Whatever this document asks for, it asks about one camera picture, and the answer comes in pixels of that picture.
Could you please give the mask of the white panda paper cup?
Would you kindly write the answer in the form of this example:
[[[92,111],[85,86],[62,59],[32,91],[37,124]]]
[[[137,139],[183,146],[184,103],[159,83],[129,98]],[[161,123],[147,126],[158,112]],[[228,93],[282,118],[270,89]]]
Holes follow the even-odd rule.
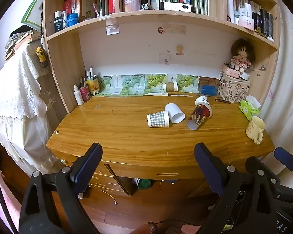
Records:
[[[199,105],[201,103],[205,103],[205,104],[208,104],[209,105],[209,102],[208,102],[208,99],[206,96],[200,96],[198,97],[196,100],[195,100],[195,105]]]

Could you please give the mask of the red illustrated tall cup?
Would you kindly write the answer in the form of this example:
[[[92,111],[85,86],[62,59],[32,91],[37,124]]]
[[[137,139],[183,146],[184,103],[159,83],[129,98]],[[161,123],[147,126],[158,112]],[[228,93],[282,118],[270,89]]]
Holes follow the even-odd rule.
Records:
[[[196,105],[194,111],[186,122],[186,125],[191,130],[197,130],[207,119],[212,116],[212,108],[209,104],[200,102]]]

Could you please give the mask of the plain white paper cup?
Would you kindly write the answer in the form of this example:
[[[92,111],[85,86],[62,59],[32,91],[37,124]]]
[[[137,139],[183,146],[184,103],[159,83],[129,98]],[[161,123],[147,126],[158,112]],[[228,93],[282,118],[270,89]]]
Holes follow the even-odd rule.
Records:
[[[165,110],[168,112],[170,121],[174,124],[181,123],[185,119],[183,111],[174,103],[167,104]]]

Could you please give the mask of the brown sleeve paper cup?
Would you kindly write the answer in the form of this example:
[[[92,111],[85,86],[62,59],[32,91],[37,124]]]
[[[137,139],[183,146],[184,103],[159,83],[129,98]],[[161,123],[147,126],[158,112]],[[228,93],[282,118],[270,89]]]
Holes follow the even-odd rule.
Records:
[[[163,85],[164,92],[177,92],[178,84],[177,81],[166,82]]]

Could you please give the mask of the cream ceramic mug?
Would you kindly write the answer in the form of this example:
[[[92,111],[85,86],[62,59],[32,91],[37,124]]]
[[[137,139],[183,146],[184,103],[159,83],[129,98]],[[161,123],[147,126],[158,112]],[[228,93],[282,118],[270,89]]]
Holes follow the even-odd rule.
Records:
[[[266,124],[264,123],[264,121],[257,116],[252,116],[246,128],[246,135],[251,140],[253,140],[255,144],[259,145],[263,141],[265,129]]]

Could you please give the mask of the green tissue pack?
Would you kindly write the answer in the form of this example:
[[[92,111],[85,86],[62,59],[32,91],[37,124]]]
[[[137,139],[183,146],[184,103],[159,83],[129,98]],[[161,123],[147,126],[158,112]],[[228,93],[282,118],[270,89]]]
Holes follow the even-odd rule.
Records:
[[[239,109],[248,121],[250,121],[253,116],[260,117],[261,114],[260,102],[251,95],[248,95],[245,100],[240,102]]]

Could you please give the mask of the black pen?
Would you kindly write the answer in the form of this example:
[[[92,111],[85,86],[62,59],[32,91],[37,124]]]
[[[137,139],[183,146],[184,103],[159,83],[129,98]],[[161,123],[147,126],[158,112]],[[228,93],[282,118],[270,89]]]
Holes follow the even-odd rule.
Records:
[[[230,101],[223,100],[223,99],[218,99],[218,98],[216,98],[215,101],[220,102],[220,103],[225,103],[225,104],[231,104]]]

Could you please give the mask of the white lace cloth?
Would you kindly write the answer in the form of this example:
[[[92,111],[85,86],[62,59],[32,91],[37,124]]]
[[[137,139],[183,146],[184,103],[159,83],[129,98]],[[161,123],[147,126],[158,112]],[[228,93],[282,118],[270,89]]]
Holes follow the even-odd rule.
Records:
[[[23,44],[0,70],[0,143],[27,174],[48,174],[60,161],[46,146],[67,114],[49,66],[36,55],[39,41]]]

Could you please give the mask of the brown haired rag doll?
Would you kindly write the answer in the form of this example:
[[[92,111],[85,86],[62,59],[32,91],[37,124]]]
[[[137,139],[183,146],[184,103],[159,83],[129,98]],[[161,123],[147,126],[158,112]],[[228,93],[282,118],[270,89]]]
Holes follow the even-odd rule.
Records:
[[[243,38],[234,41],[230,51],[232,55],[230,67],[241,74],[248,71],[255,62],[253,45]]]

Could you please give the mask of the yellow printed can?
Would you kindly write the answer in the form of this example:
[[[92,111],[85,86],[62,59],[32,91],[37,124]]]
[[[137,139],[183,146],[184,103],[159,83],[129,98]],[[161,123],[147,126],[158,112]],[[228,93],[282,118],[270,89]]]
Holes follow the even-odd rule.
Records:
[[[96,75],[93,75],[92,77],[89,77],[87,79],[87,85],[88,85],[89,92],[93,96],[99,93],[100,87],[99,87],[99,82]]]

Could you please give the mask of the green leaf folded calendar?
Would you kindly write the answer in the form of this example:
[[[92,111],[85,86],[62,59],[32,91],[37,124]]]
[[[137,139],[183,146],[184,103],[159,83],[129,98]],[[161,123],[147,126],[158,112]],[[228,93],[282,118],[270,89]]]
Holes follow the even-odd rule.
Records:
[[[143,96],[163,95],[166,82],[177,81],[178,91],[183,93],[199,93],[199,76],[187,74],[134,74],[108,75],[98,79],[100,96]]]

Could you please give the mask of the wooden desk with shelves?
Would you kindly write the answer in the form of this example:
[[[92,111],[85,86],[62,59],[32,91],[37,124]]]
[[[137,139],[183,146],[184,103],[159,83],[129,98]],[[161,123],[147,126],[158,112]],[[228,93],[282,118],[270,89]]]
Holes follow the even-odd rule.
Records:
[[[264,135],[255,144],[246,135],[247,118],[238,97],[225,104],[209,98],[212,116],[197,130],[186,122],[151,128],[150,113],[176,104],[189,117],[198,82],[217,79],[231,59],[230,48],[244,38],[256,60],[250,86],[229,86],[263,103],[275,72],[280,46],[277,0],[211,0],[210,15],[147,10],[123,11],[88,19],[59,32],[54,13],[64,0],[43,0],[44,37],[51,69],[67,115],[47,147],[71,165],[93,143],[103,148],[100,173],[150,180],[204,176],[194,158],[203,142],[224,163],[243,171],[247,158],[274,150]]]

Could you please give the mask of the dark bottle on shelf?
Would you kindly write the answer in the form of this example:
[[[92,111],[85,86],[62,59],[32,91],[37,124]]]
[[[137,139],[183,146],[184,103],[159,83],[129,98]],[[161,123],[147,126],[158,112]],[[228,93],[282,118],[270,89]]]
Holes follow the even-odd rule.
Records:
[[[61,11],[56,11],[54,13],[54,29],[55,29],[55,32],[59,32],[63,30],[63,18],[62,18]]]

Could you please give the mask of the blue jar on shelf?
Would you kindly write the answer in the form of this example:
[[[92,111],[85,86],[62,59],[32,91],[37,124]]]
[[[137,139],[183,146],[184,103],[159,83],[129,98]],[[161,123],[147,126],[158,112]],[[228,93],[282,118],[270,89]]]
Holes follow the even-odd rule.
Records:
[[[68,15],[67,18],[67,26],[71,27],[75,24],[79,23],[79,14],[78,13],[71,13]]]

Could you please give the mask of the yellow toy keychain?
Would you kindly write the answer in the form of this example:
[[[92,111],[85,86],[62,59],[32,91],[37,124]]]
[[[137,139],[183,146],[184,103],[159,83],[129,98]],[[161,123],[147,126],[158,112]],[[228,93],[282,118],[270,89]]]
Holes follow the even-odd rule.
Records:
[[[41,47],[37,47],[36,55],[39,58],[40,63],[44,63],[46,61],[44,50]]]

